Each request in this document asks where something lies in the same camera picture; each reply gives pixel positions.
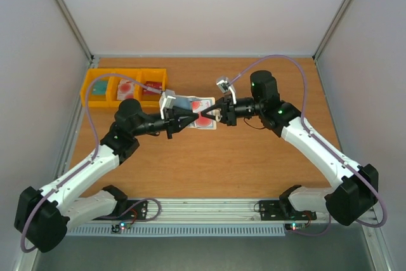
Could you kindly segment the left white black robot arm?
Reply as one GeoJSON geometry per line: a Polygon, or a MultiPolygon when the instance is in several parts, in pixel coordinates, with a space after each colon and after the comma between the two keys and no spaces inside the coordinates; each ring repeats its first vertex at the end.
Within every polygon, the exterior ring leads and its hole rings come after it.
{"type": "Polygon", "coordinates": [[[192,110],[177,106],[163,106],[158,114],[146,114],[134,98],[121,102],[108,133],[96,141],[86,158],[42,188],[22,191],[14,221],[21,233],[20,249],[24,253],[35,249],[45,253],[55,248],[71,228],[99,217],[124,217],[127,197],[113,186],[85,199],[79,196],[133,155],[140,146],[137,136],[164,131],[171,138],[197,118],[192,110]]]}

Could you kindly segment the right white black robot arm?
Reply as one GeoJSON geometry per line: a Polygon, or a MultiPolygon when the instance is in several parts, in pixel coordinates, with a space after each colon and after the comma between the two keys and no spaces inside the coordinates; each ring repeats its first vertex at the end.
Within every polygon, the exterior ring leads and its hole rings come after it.
{"type": "Polygon", "coordinates": [[[226,77],[216,81],[224,96],[202,111],[202,116],[227,126],[237,119],[258,117],[264,128],[298,149],[329,182],[327,188],[294,185],[279,197],[284,218],[300,212],[328,213],[348,226],[377,203],[379,174],[371,164],[361,166],[322,137],[293,104],[280,99],[277,80],[259,70],[250,76],[251,96],[237,98],[226,77]]]}

